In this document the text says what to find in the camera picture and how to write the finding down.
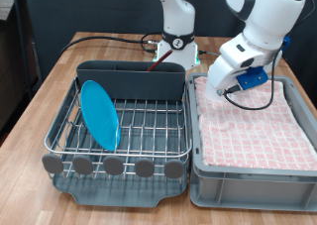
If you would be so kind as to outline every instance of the blue plate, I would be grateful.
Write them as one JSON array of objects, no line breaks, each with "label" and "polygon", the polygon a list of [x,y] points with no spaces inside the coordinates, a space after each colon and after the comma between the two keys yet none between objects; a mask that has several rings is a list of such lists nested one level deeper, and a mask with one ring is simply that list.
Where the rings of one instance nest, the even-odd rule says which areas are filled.
[{"label": "blue plate", "polygon": [[81,112],[96,142],[114,151],[121,139],[119,118],[109,95],[95,81],[86,81],[81,87]]}]

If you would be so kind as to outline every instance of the plastic bin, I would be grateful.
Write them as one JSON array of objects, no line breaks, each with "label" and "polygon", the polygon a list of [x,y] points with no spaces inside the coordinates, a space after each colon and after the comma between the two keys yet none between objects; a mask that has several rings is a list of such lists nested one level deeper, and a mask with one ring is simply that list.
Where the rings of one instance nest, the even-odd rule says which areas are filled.
[{"label": "plastic bin", "polygon": [[[188,77],[192,121],[191,201],[201,207],[317,211],[317,171],[211,167],[202,163],[194,79]],[[286,100],[311,143],[317,145],[317,123],[292,81],[277,76]]]}]

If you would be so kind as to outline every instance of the pink checkered cloth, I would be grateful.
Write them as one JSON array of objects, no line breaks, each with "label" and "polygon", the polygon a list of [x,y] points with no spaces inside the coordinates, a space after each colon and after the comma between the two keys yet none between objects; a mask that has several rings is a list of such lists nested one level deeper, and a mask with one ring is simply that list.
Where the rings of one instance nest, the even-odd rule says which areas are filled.
[{"label": "pink checkered cloth", "polygon": [[[297,124],[275,83],[274,101],[262,111],[241,110],[205,97],[207,77],[195,79],[203,164],[255,169],[316,170],[317,154]],[[238,94],[235,101],[261,107],[270,100],[271,82]]]}]

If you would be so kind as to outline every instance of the wooden tabletop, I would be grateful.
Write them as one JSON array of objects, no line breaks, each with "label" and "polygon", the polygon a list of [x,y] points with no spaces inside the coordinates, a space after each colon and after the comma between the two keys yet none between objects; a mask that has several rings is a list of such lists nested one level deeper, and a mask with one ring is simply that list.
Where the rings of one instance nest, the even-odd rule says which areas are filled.
[{"label": "wooden tabletop", "polygon": [[[77,33],[74,39],[97,35],[141,38],[140,35]],[[201,50],[216,53],[226,41],[196,39]],[[77,205],[71,195],[53,187],[41,161],[47,153],[44,138],[76,75],[76,67],[89,59],[149,61],[152,58],[139,45],[107,40],[82,42],[62,55],[0,149],[0,224],[317,224],[317,215],[308,212],[199,208],[191,203],[188,186],[181,195],[162,200],[156,208]],[[201,56],[201,65],[190,71],[206,72],[215,58]],[[317,118],[316,108],[284,60],[276,73],[293,80]]]}]

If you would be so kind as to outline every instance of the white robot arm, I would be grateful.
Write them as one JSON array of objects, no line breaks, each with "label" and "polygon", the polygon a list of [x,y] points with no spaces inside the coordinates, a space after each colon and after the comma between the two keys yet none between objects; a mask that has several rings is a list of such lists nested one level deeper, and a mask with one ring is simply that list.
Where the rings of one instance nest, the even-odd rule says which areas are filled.
[{"label": "white robot arm", "polygon": [[306,0],[226,0],[232,12],[246,23],[244,31],[224,44],[210,66],[206,96],[224,100],[232,86],[248,90],[267,82],[267,72],[281,58],[284,37],[295,25]]},{"label": "white robot arm", "polygon": [[160,0],[163,8],[163,40],[158,44],[156,59],[174,50],[166,61],[191,69],[199,64],[194,42],[195,9],[185,0]]}]

